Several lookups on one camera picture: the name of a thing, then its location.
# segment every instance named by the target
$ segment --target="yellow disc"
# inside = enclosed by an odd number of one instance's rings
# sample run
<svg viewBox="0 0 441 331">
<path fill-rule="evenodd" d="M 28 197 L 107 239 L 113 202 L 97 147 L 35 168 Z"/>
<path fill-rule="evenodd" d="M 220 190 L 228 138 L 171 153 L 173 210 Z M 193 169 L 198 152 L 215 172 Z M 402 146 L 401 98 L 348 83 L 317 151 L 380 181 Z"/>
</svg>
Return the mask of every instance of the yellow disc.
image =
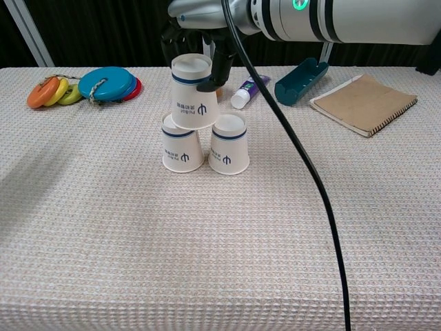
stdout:
<svg viewBox="0 0 441 331">
<path fill-rule="evenodd" d="M 83 96 L 80 91 L 78 91 L 78 84 L 69 85 L 68 90 L 63 95 L 61 99 L 58 100 L 58 103 L 63 106 L 71 105 L 81 99 Z"/>
<path fill-rule="evenodd" d="M 54 103 L 56 103 L 59 99 L 63 97 L 63 95 L 66 93 L 69 87 L 69 81 L 66 78 L 60 79 L 60 85 L 57 89 L 57 91 L 52 95 L 52 98 L 48 102 L 46 102 L 45 106 L 52 106 Z"/>
</svg>

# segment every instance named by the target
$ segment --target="paper cup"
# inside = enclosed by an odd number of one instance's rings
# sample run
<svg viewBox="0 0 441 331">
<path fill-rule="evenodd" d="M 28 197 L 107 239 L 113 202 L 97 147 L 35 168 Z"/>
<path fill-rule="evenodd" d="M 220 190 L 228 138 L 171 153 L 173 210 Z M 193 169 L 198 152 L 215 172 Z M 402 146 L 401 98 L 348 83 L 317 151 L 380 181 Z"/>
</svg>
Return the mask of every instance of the paper cup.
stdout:
<svg viewBox="0 0 441 331">
<path fill-rule="evenodd" d="M 219 116 L 212 128 L 209 165 L 220 174 L 240 174 L 249 165 L 247 123 L 235 113 Z"/>
<path fill-rule="evenodd" d="M 197 85 L 212 71 L 212 60 L 203 54 L 184 54 L 172 61 L 172 120 L 182 129 L 212 126 L 219 116 L 216 92 L 198 92 Z"/>
<path fill-rule="evenodd" d="M 163 116 L 163 164 L 173 172 L 191 172 L 204 162 L 199 135 L 194 130 L 177 128 L 171 114 Z"/>
</svg>

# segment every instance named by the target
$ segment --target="blue disc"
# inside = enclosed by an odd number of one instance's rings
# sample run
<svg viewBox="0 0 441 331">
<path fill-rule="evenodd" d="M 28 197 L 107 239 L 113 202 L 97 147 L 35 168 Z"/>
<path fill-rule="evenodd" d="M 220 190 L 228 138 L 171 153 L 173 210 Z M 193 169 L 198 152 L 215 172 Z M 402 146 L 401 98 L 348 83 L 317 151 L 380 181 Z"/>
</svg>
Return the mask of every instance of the blue disc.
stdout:
<svg viewBox="0 0 441 331">
<path fill-rule="evenodd" d="M 107 100 L 107 101 L 122 100 L 122 99 L 124 99 L 127 95 L 129 95 L 130 93 L 133 92 L 133 90 L 134 90 L 135 87 L 136 87 L 136 77 L 133 76 L 132 74 L 131 74 L 130 76 L 132 76 L 132 82 L 130 83 L 129 88 L 128 88 L 123 94 L 121 94 L 121 95 L 119 95 L 119 96 L 117 96 L 117 97 L 114 97 L 114 98 L 112 98 L 112 99 L 110 99 L 110 100 Z"/>
<path fill-rule="evenodd" d="M 95 91 L 94 98 L 98 101 L 110 101 L 122 95 L 132 84 L 132 75 L 120 67 L 105 67 L 89 72 L 81 78 L 78 90 L 89 99 L 92 88 L 102 79 L 107 79 Z"/>
</svg>

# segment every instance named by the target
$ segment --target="green indicator light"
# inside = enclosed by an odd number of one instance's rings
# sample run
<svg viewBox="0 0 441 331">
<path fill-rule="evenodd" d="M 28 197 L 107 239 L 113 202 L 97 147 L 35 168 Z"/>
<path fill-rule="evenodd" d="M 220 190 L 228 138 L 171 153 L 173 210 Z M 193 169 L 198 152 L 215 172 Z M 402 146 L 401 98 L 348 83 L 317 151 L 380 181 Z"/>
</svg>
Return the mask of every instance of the green indicator light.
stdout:
<svg viewBox="0 0 441 331">
<path fill-rule="evenodd" d="M 308 6 L 309 0 L 292 0 L 292 5 L 297 10 L 304 10 Z"/>
</svg>

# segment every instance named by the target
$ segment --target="notebook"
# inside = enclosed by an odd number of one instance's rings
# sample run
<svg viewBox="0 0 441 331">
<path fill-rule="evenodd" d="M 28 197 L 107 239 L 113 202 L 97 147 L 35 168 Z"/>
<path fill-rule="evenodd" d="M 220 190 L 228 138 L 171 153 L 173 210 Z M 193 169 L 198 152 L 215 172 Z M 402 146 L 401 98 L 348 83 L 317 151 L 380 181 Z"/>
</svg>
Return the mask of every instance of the notebook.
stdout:
<svg viewBox="0 0 441 331">
<path fill-rule="evenodd" d="M 346 128 L 372 137 L 417 102 L 416 95 L 398 92 L 363 74 L 312 99 L 309 105 Z"/>
</svg>

